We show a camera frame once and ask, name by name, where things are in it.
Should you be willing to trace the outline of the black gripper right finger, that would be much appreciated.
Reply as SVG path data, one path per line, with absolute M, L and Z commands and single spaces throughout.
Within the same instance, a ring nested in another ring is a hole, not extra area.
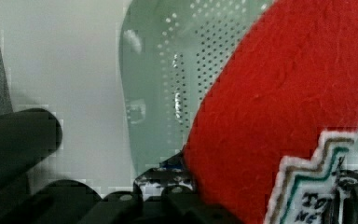
M 340 172 L 334 196 L 325 211 L 325 224 L 358 224 L 358 170 Z

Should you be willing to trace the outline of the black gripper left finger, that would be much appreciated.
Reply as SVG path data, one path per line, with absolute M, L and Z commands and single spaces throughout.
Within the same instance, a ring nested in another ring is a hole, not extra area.
M 149 168 L 133 182 L 134 191 L 141 194 L 143 200 L 160 197 L 163 190 L 171 186 L 186 187 L 190 190 L 197 188 L 195 178 L 186 167 L 183 152 L 162 161 L 157 167 Z

